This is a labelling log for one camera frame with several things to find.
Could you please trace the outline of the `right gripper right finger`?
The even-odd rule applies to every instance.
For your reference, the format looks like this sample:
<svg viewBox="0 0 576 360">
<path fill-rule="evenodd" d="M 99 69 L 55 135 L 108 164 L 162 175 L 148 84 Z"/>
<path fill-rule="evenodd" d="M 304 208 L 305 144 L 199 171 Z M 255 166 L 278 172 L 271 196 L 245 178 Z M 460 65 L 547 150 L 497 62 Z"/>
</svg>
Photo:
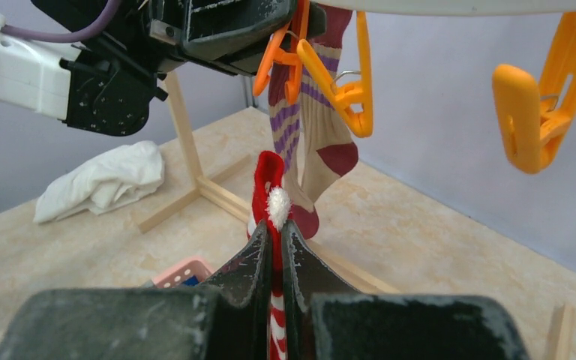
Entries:
<svg viewBox="0 0 576 360">
<path fill-rule="evenodd" d="M 528 359 L 512 316 L 480 295 L 367 294 L 341 279 L 292 221 L 282 229 L 290 359 Z"/>
</svg>

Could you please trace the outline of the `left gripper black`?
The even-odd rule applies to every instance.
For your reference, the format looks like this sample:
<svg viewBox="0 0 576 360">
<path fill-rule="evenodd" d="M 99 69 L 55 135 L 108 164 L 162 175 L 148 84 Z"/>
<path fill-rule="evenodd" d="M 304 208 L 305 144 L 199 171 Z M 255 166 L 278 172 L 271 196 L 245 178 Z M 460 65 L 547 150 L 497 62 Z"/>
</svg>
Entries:
<svg viewBox="0 0 576 360">
<path fill-rule="evenodd" d="M 33 1 L 69 31 L 84 29 L 105 1 Z M 168 73 L 187 59 L 217 61 L 269 36 L 293 18 L 297 1 L 122 1 L 99 37 L 84 44 L 101 50 L 100 39 L 121 47 L 142 67 Z"/>
</svg>

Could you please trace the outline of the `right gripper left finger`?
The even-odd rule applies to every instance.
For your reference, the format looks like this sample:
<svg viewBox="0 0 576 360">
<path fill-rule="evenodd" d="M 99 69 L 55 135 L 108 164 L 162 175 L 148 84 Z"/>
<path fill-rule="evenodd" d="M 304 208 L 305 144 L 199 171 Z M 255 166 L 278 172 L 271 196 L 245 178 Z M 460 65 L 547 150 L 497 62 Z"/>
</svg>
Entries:
<svg viewBox="0 0 576 360">
<path fill-rule="evenodd" d="M 267 359 L 265 222 L 196 286 L 48 289 L 16 312 L 0 359 Z"/>
</svg>

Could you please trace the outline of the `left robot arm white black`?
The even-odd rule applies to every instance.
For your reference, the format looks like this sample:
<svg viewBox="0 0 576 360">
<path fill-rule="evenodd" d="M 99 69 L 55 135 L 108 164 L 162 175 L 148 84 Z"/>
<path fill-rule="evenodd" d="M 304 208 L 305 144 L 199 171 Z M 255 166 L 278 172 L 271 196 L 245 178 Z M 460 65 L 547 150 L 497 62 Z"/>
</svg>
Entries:
<svg viewBox="0 0 576 360">
<path fill-rule="evenodd" d="M 36 1 L 64 27 L 9 25 L 0 13 L 0 102 L 113 137 L 141 130 L 158 82 L 192 62 L 261 80 L 287 34 L 326 30 L 308 1 Z"/>
</svg>

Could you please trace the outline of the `red white striped sock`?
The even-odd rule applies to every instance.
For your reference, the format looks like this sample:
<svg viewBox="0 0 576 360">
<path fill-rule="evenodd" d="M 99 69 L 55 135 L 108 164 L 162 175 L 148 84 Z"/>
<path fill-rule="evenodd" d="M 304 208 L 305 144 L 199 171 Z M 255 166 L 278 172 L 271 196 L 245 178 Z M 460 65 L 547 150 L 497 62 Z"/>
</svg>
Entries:
<svg viewBox="0 0 576 360">
<path fill-rule="evenodd" d="M 247 225 L 250 236 L 265 221 L 271 244 L 271 292 L 268 315 L 268 357 L 287 359 L 286 315 L 284 310 L 281 230 L 290 217 L 291 200 L 282 187 L 284 160 L 273 151 L 261 151 L 253 174 L 252 215 Z"/>
</svg>

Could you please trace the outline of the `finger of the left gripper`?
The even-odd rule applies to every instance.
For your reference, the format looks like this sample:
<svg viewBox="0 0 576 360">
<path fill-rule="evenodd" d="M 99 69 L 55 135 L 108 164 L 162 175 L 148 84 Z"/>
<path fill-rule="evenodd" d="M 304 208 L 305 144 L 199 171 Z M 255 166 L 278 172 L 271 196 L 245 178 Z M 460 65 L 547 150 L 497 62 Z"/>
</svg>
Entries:
<svg viewBox="0 0 576 360">
<path fill-rule="evenodd" d="M 245 2 L 231 5 L 226 19 L 238 34 L 218 47 L 218 64 L 244 76 L 268 76 L 301 39 L 326 32 L 326 12 L 313 2 Z"/>
</svg>

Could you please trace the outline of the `beige purple striped sock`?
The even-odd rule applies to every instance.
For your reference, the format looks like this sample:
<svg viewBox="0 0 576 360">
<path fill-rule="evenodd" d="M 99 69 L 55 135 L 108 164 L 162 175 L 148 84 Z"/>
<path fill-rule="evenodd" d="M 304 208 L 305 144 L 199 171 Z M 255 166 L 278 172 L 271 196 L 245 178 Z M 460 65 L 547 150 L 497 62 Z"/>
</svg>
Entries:
<svg viewBox="0 0 576 360">
<path fill-rule="evenodd" d="M 300 105 L 287 100 L 285 82 L 289 75 L 290 69 L 286 65 L 276 64 L 272 67 L 268 84 L 268 113 L 274 152 L 284 162 L 283 188 L 292 202 L 292 219 L 304 239 L 311 239 L 319 229 L 320 219 L 313 201 L 299 184 L 297 149 L 301 136 Z"/>
</svg>

